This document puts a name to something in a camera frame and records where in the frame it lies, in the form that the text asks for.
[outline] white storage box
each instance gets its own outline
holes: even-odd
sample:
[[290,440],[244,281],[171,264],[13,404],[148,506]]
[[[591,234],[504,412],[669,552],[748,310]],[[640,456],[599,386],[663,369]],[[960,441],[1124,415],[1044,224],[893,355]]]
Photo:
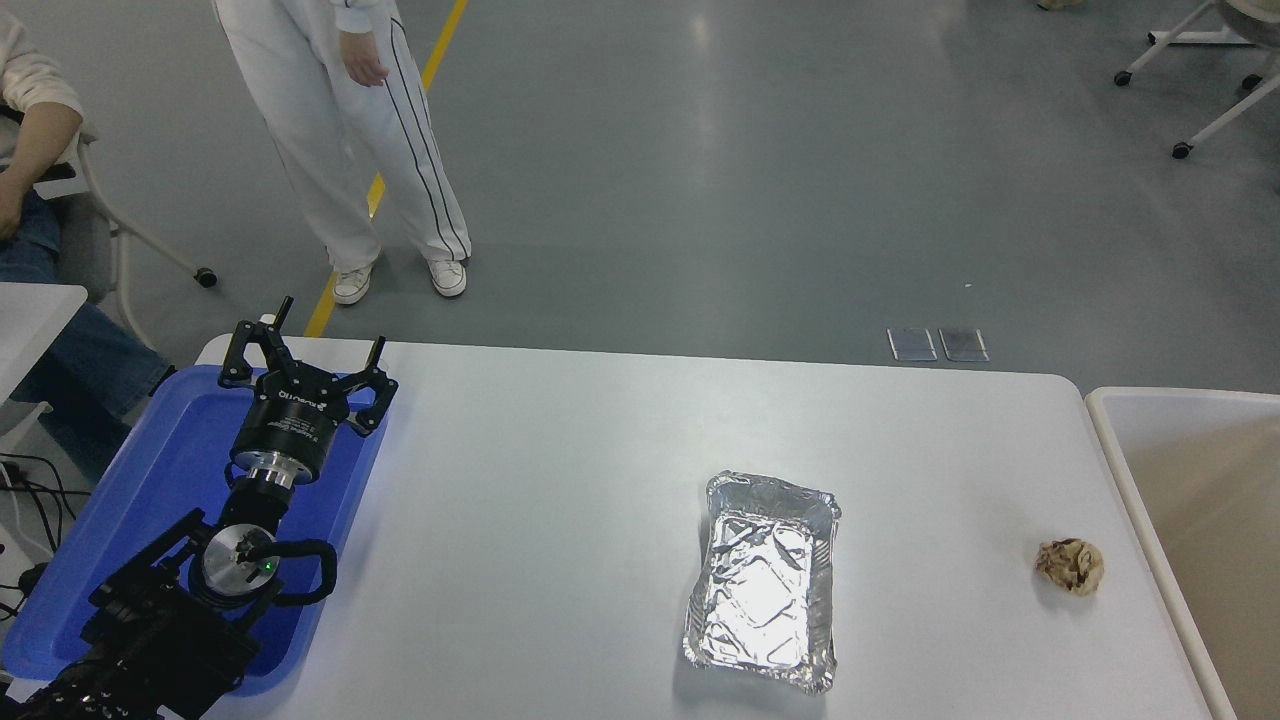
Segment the white storage box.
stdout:
[[1275,717],[1280,396],[1101,388],[1085,402],[1215,717]]

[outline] person's hand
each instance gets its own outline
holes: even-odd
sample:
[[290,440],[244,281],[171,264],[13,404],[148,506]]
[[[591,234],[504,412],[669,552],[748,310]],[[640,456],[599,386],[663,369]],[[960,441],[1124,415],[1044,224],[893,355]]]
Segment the person's hand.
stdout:
[[13,182],[8,173],[0,173],[0,241],[6,241],[22,224],[22,199],[27,191]]
[[347,65],[351,79],[365,87],[383,85],[383,78],[390,74],[390,70],[384,68],[378,58],[378,41],[374,40],[374,33],[339,32],[338,36],[342,61]]

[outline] black stripe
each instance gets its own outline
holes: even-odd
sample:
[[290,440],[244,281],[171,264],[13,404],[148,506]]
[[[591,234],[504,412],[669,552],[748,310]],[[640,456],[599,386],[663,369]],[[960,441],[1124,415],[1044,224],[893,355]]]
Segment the black stripe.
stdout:
[[[392,18],[392,26],[399,27],[401,28],[401,37],[404,37],[404,26],[402,26],[399,23],[399,20],[397,20],[396,18]],[[413,123],[417,126],[417,135],[419,135],[419,137],[422,138],[422,147],[426,150],[426,159],[431,163],[431,173],[435,176],[435,186],[440,188],[440,202],[444,204],[444,219],[449,223],[449,231],[453,232],[454,240],[458,241],[458,249],[462,250],[462,254],[465,256],[466,252],[467,252],[467,249],[462,243],[462,234],[458,232],[458,228],[453,224],[453,215],[449,213],[449,202],[448,202],[448,199],[444,196],[444,183],[440,181],[440,168],[435,164],[435,158],[431,156],[431,143],[426,141],[426,133],[430,132],[430,127],[428,127],[426,131],[422,131],[422,120],[426,119],[428,120],[428,126],[430,126],[430,118],[419,118],[417,117],[417,108],[413,105],[413,99],[412,99],[412,96],[410,94],[410,90],[408,90],[408,81],[404,79],[404,69],[401,67],[399,55],[396,53],[396,31],[394,31],[394,27],[392,29],[392,56],[396,59],[396,69],[399,70],[401,85],[404,87],[404,99],[408,101],[410,110],[413,111]],[[404,44],[408,45],[408,40],[407,38],[406,38]],[[422,83],[421,82],[415,82],[413,85],[417,86],[420,97],[422,97],[422,114],[425,115],[426,114],[426,95],[421,95],[422,94]],[[440,240],[444,240],[444,233],[440,233]],[[453,255],[453,247],[449,246],[449,242],[447,240],[444,240],[444,245],[445,245],[445,247],[449,247],[449,256],[451,256],[451,259],[456,260],[457,258]]]
[[[404,126],[404,117],[401,115],[399,105],[396,104],[396,95],[392,92],[392,85],[389,82],[384,82],[383,85],[387,87],[387,96],[392,99],[392,108],[396,109],[396,119],[401,122],[401,129],[404,131],[404,143],[408,145],[408,152],[413,156],[413,169],[417,172],[419,179],[422,181],[422,188],[426,191],[426,199],[431,201],[431,215],[435,217],[435,232],[440,234],[442,240],[444,240],[444,232],[440,231],[440,214],[435,210],[435,196],[431,195],[431,187],[426,184],[426,178],[422,177],[422,169],[417,163],[417,151],[413,150],[413,141],[410,138],[408,128]],[[457,260],[453,255],[453,247],[449,246],[448,241],[444,242],[444,246],[449,249],[449,260]]]

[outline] yellow floor line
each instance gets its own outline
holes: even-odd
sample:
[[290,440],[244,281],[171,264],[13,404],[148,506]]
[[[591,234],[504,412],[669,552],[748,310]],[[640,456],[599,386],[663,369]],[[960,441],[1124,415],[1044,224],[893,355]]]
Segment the yellow floor line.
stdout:
[[[422,68],[422,90],[431,90],[431,81],[435,79],[435,72],[440,69],[440,61],[444,60],[444,51],[449,49],[449,41],[453,40],[453,31],[458,27],[458,20],[462,19],[462,12],[467,9],[467,0],[456,0],[453,3],[453,10],[449,12],[449,19],[444,20],[444,29],[440,31],[440,37],[435,41],[435,47],[431,50],[431,56],[426,60],[426,67]],[[383,201],[383,191],[385,186],[383,184],[383,176],[374,178],[374,184],[369,187],[369,217],[372,218],[378,213],[378,205]],[[311,319],[307,320],[307,329],[302,333],[306,337],[320,337],[324,334],[325,327],[329,324],[329,315],[333,314],[333,283],[338,281],[337,273],[329,274],[329,282],[324,286],[324,292],[320,293],[320,300],[316,301],[315,310],[311,311]]]

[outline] concrete floor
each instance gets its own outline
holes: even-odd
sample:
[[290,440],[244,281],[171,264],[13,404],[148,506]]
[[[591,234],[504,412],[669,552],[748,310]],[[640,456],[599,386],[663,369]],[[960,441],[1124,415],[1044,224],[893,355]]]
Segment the concrete floor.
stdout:
[[[966,366],[1082,392],[1280,392],[1280,100],[1169,156],[1262,51],[1111,83],[1190,6],[472,0],[430,90],[470,290],[431,291],[388,201],[374,287],[325,334],[893,364],[887,327],[975,327],[992,361]],[[136,255],[161,350],[285,293],[301,334],[325,255],[209,4],[10,8],[102,131],[113,202],[221,275]],[[449,9],[402,3],[420,64]]]

